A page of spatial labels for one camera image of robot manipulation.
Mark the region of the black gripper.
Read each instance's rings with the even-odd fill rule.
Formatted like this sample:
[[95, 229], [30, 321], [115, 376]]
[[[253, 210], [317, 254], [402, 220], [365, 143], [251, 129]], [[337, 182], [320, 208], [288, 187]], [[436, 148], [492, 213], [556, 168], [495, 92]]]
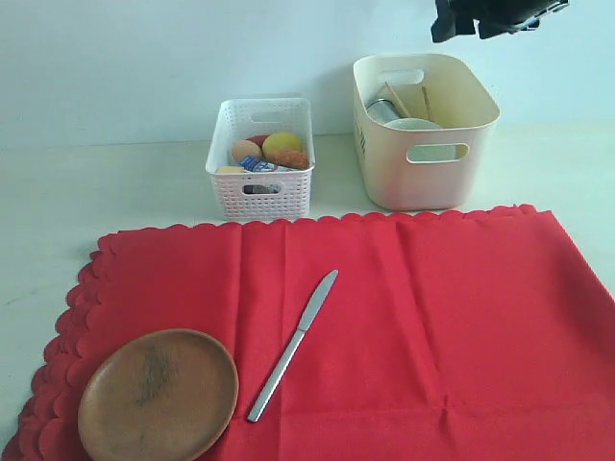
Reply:
[[447, 0], [436, 1], [438, 15], [430, 27], [433, 42], [473, 36], [478, 21], [480, 39], [536, 28], [540, 19], [569, 6], [568, 0]]

